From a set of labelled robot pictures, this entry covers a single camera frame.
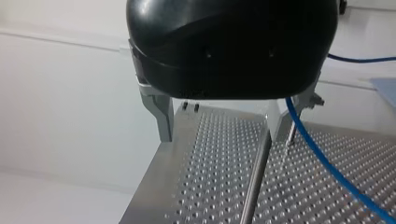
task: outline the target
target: stainless steel surface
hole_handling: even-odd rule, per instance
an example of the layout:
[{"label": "stainless steel surface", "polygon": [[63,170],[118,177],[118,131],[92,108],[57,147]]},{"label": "stainless steel surface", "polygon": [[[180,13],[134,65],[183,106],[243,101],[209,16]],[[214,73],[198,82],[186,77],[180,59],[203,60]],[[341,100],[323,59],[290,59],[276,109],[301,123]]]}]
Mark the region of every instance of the stainless steel surface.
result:
[{"label": "stainless steel surface", "polygon": [[248,184],[247,197],[245,199],[245,206],[241,216],[241,224],[251,224],[253,221],[271,145],[271,134],[265,126],[260,136],[259,150],[257,152],[256,160],[254,161],[253,170]]},{"label": "stainless steel surface", "polygon": [[248,113],[179,109],[120,224],[239,224],[261,130]]},{"label": "stainless steel surface", "polygon": [[[310,133],[328,159],[395,216],[394,139],[311,127]],[[337,184],[299,134],[293,146],[275,144],[271,149],[254,219],[254,223],[266,224],[384,223]]]},{"label": "stainless steel surface", "polygon": [[[396,141],[308,125],[330,161],[396,216]],[[230,110],[179,109],[173,143],[161,144],[121,224],[238,224],[262,118]],[[254,223],[381,223],[324,170],[299,134],[274,144]]]}]

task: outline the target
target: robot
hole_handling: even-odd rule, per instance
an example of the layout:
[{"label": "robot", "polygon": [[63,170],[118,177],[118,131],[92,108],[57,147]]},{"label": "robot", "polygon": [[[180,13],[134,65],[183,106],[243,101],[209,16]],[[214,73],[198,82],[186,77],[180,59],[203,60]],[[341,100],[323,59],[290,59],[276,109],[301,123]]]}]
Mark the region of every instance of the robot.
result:
[{"label": "robot", "polygon": [[292,97],[298,114],[324,105],[315,87],[346,3],[128,1],[136,78],[144,106],[157,119],[163,143],[174,139],[172,97],[271,101],[240,224],[252,223],[272,142],[293,144],[296,129],[279,99]]}]

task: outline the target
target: metal clamp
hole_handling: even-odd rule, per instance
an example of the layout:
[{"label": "metal clamp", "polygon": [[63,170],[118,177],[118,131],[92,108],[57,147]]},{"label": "metal clamp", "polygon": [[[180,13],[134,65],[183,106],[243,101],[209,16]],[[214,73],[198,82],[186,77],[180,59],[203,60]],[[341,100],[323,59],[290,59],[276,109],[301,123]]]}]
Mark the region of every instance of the metal clamp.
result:
[{"label": "metal clamp", "polygon": [[142,83],[137,79],[140,95],[145,108],[157,120],[161,142],[172,142],[174,129],[174,108],[172,98]]}]

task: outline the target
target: perforated metal plate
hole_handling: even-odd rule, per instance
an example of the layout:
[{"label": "perforated metal plate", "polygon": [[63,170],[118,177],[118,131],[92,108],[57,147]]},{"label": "perforated metal plate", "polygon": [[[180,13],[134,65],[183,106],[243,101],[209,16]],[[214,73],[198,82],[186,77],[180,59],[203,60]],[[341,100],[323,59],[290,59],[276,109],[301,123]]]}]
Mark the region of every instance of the perforated metal plate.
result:
[{"label": "perforated metal plate", "polygon": [[239,223],[262,124],[204,112],[169,223]]},{"label": "perforated metal plate", "polygon": [[[177,112],[175,141],[162,144],[120,224],[239,224],[262,118],[200,107]],[[309,125],[329,160],[396,217],[393,138]],[[274,143],[254,223],[381,223],[324,170],[297,135]]]},{"label": "perforated metal plate", "polygon": [[[388,141],[310,132],[355,186],[396,215],[396,146]],[[271,151],[255,223],[383,223],[325,171],[301,136]]]}]

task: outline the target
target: metal rod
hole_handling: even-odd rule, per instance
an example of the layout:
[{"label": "metal rod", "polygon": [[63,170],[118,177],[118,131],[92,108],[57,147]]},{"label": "metal rod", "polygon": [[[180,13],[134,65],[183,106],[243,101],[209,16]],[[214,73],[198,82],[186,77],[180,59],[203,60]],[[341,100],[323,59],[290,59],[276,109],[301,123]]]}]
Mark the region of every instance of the metal rod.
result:
[{"label": "metal rod", "polygon": [[294,138],[296,136],[296,132],[297,132],[297,127],[296,127],[296,124],[293,122],[291,124],[288,140],[286,141],[287,147],[290,147],[294,144]]},{"label": "metal rod", "polygon": [[254,212],[256,209],[257,200],[259,199],[260,188],[262,186],[262,179],[264,177],[265,166],[268,161],[270,149],[272,145],[271,134],[268,128],[264,128],[260,144],[257,151],[256,160],[254,162],[253,170],[247,190],[247,197],[245,200],[244,211],[242,212],[240,224],[251,224],[253,221]]}]

